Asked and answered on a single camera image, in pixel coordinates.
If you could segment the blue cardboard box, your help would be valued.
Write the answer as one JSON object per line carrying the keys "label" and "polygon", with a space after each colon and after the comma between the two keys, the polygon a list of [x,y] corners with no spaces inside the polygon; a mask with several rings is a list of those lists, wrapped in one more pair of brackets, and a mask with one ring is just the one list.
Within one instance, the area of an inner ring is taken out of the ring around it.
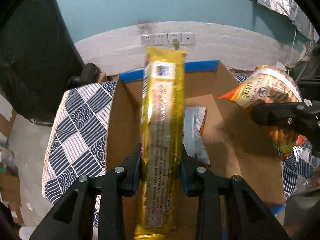
{"label": "blue cardboard box", "polygon": [[[234,75],[220,61],[189,62],[185,71],[185,105],[207,108],[202,140],[209,170],[224,178],[240,175],[267,206],[283,204],[281,163],[271,139],[242,108],[223,98],[238,85]],[[142,88],[142,70],[120,74],[108,128],[108,170],[141,140]]]}

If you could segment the orange white-back snack bag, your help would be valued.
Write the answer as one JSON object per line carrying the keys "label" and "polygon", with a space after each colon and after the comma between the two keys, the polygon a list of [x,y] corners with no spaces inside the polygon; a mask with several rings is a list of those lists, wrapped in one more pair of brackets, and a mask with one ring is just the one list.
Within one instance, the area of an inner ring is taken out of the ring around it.
{"label": "orange white-back snack bag", "polygon": [[206,120],[206,107],[194,106],[184,109],[183,145],[189,157],[204,165],[210,165],[202,133]]}

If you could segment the navy white patterned tablecloth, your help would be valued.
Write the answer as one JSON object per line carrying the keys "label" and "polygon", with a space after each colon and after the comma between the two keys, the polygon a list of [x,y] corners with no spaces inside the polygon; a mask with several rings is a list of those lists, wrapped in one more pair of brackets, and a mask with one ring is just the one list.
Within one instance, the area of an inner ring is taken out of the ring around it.
{"label": "navy white patterned tablecloth", "polygon": [[[105,174],[108,123],[116,81],[66,91],[50,134],[42,174],[42,195],[52,204],[80,175]],[[283,185],[289,198],[319,167],[306,141],[283,160]]]}

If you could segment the silver foil curtain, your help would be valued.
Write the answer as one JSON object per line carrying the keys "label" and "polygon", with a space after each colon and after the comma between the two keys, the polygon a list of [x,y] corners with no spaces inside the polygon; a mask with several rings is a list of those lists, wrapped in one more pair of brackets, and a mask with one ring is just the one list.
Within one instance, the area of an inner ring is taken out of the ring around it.
{"label": "silver foil curtain", "polygon": [[315,40],[317,32],[306,14],[294,0],[256,0],[258,4],[288,17],[296,29],[308,40]]}

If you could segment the black hanging cloth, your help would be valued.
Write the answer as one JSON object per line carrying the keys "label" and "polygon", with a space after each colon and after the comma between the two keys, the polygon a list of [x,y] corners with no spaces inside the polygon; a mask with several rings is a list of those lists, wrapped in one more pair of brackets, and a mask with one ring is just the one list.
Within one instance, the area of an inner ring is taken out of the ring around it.
{"label": "black hanging cloth", "polygon": [[53,122],[83,67],[56,0],[1,0],[1,91],[18,114]]}

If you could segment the white wall socket strip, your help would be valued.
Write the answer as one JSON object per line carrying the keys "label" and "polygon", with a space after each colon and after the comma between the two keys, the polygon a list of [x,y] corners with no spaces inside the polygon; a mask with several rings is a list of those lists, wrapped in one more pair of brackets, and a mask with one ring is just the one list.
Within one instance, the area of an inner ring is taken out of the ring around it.
{"label": "white wall socket strip", "polygon": [[175,42],[179,44],[195,44],[195,34],[191,32],[171,32],[143,34],[140,36],[141,44],[144,46],[167,46]]}

